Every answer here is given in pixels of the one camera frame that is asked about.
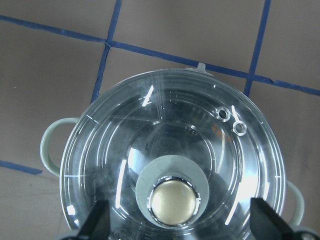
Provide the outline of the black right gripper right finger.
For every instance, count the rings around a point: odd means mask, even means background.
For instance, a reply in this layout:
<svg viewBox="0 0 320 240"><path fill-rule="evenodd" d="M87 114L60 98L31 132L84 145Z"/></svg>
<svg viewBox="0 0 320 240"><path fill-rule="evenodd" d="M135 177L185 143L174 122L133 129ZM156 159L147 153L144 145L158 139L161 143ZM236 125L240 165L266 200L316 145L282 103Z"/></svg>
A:
<svg viewBox="0 0 320 240"><path fill-rule="evenodd" d="M250 199L250 231L256 240L293 240L295 232L260 197Z"/></svg>

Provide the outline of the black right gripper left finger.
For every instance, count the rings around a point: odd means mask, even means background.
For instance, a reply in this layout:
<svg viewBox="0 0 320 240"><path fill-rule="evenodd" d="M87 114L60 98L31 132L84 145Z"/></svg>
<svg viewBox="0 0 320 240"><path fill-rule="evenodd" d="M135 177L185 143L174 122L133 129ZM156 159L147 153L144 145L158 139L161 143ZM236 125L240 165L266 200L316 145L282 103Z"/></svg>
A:
<svg viewBox="0 0 320 240"><path fill-rule="evenodd" d="M80 228L77 240L108 240L111 233L110 207L108 200L99 200L93 206Z"/></svg>

